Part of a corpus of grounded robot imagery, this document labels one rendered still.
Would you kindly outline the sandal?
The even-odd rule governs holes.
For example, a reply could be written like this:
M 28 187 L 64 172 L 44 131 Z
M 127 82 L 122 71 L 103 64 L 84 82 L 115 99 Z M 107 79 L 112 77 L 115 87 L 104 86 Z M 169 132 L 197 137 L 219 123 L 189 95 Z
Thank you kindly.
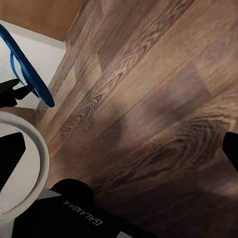
M 4 40 L 6 45 L 11 50 L 10 52 L 10 63 L 12 67 L 12 71 L 16 76 L 16 79 L 19 79 L 19 82 L 22 83 L 20 78 L 18 77 L 15 68 L 14 68 L 14 61 L 13 56 L 17 59 L 19 64 L 21 65 L 22 75 L 27 83 L 28 89 L 31 90 L 37 97 L 43 99 L 43 101 L 49 106 L 54 107 L 55 102 L 54 99 L 45 85 L 44 81 L 41 79 L 39 74 L 36 72 L 34 67 L 31 65 L 29 60 L 26 58 L 24 53 L 21 51 L 20 47 L 10 35 L 10 33 L 5 29 L 4 26 L 0 24 L 0 37 Z

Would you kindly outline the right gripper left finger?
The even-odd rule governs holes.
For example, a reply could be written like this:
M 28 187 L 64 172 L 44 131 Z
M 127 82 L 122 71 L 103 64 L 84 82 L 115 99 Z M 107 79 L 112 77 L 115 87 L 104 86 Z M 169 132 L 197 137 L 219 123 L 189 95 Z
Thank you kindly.
M 0 191 L 26 150 L 21 132 L 0 137 Z

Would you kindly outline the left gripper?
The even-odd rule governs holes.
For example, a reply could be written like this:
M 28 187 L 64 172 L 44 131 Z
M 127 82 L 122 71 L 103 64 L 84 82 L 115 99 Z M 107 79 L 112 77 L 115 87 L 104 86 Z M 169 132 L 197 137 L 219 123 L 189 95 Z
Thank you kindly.
M 22 100 L 27 94 L 31 92 L 27 86 L 23 86 L 14 90 L 19 83 L 19 79 L 12 79 L 3 83 L 0 83 L 0 108 L 2 107 L 14 107 L 17 105 L 17 100 Z

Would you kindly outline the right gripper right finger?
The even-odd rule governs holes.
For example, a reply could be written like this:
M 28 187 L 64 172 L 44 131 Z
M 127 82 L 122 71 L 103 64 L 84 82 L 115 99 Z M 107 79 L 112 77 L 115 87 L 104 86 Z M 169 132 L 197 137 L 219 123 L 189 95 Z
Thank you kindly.
M 222 149 L 238 172 L 238 134 L 227 132 Z

